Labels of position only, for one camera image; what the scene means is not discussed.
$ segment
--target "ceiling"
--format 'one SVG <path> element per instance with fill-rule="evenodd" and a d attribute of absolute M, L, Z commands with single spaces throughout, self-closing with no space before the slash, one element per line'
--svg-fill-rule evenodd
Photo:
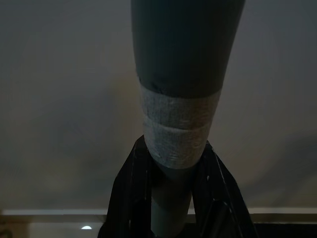
<path fill-rule="evenodd" d="M 106 208 L 142 135 L 129 0 L 0 1 L 0 209 Z M 249 207 L 317 207 L 317 1 L 247 0 L 209 140 Z"/>

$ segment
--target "gray pipe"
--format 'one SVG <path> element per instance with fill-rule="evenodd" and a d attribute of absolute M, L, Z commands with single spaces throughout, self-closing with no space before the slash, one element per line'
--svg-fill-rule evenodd
<path fill-rule="evenodd" d="M 209 134 L 244 0 L 131 0 L 155 235 L 175 237 Z"/>

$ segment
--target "gray wall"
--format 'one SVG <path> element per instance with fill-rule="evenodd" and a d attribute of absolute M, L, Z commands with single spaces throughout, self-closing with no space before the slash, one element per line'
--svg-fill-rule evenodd
<path fill-rule="evenodd" d="M 210 141 L 249 207 L 317 207 L 317 1 L 248 0 Z M 0 1 L 0 209 L 106 208 L 142 134 L 129 0 Z"/>

